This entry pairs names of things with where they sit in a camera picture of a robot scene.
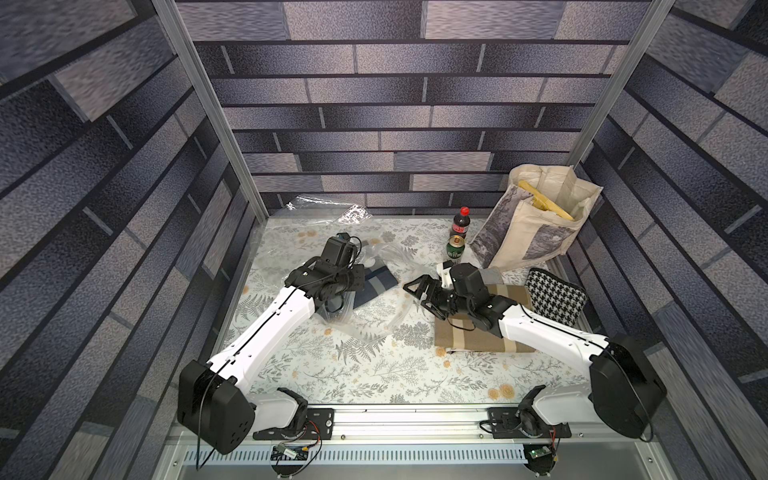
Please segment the brown plaid scarf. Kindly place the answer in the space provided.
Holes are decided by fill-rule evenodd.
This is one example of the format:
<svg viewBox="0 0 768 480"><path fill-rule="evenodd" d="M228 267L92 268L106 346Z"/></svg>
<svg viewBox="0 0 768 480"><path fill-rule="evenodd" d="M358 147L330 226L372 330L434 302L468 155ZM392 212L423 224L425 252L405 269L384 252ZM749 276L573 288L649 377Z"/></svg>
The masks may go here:
<svg viewBox="0 0 768 480"><path fill-rule="evenodd" d="M503 295L525 307L532 306L528 289L519 285L488 285L491 294ZM475 327L467 315L451 317L449 321L436 319L434 322L434 345L445 351L491 352L491 353L536 353L524 343L503 339Z"/></svg>

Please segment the grey navy striped scarf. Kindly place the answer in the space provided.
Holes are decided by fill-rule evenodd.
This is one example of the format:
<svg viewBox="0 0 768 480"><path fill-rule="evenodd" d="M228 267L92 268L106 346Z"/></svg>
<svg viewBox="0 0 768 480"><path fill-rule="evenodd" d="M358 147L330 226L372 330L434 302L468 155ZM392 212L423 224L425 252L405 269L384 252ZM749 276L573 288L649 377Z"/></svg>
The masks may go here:
<svg viewBox="0 0 768 480"><path fill-rule="evenodd" d="M364 289L355 293L353 308L362 307L397 285L398 280L385 264L377 263L365 268Z"/></svg>

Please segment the grey black striped scarf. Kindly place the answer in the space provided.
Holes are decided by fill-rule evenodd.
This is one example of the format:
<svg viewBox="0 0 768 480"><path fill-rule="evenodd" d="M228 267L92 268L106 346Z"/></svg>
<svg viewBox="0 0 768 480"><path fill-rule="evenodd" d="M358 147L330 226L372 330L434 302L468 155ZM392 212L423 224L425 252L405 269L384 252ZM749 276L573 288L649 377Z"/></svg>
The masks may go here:
<svg viewBox="0 0 768 480"><path fill-rule="evenodd" d="M486 285L501 285L504 278L497 268L488 268L479 270L483 283Z"/></svg>

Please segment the clear plastic vacuum bag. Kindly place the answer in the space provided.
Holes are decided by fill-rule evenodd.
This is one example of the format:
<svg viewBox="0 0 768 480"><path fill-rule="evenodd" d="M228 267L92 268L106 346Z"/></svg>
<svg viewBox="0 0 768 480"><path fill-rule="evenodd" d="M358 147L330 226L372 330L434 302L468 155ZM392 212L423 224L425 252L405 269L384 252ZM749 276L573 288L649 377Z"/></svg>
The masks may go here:
<svg viewBox="0 0 768 480"><path fill-rule="evenodd" d="M275 217L309 224L360 225L372 219L373 215L356 202L302 194L286 203Z"/></svg>

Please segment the black white houndstooth scarf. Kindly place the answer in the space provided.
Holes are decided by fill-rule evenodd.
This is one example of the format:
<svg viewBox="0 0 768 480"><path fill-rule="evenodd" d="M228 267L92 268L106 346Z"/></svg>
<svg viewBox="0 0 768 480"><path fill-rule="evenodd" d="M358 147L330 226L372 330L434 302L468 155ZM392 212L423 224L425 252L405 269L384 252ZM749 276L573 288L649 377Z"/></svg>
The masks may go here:
<svg viewBox="0 0 768 480"><path fill-rule="evenodd" d="M578 327L578 320L588 301L585 291L540 268L530 268L526 278L534 311L568 327Z"/></svg>

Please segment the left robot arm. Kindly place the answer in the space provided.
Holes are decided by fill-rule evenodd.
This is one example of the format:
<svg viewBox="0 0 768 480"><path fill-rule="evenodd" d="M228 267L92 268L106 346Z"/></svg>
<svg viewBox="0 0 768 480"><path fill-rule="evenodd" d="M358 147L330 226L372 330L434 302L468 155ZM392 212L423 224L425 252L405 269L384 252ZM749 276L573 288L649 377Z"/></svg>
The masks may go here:
<svg viewBox="0 0 768 480"><path fill-rule="evenodd" d="M266 310L209 360L190 361L179 377L177 421L226 455L252 434L285 429L301 434L307 401L290 389L249 399L274 352L318 307L364 287L362 244L346 232L330 237L319 256L290 272Z"/></svg>

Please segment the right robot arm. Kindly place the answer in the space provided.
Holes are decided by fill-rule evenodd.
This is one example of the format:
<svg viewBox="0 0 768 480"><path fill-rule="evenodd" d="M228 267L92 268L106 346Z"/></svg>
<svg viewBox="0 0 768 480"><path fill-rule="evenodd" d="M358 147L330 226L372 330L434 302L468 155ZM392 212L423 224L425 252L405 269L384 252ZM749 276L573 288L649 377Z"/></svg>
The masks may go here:
<svg viewBox="0 0 768 480"><path fill-rule="evenodd" d="M570 387L532 389L516 410L516 427L524 435L539 438L577 422L602 423L631 439L652 439L652 418L667 389L631 337L577 330L492 294L469 263L446 262L437 276L421 275L403 288L440 320L465 315L475 328L530 346L587 377Z"/></svg>

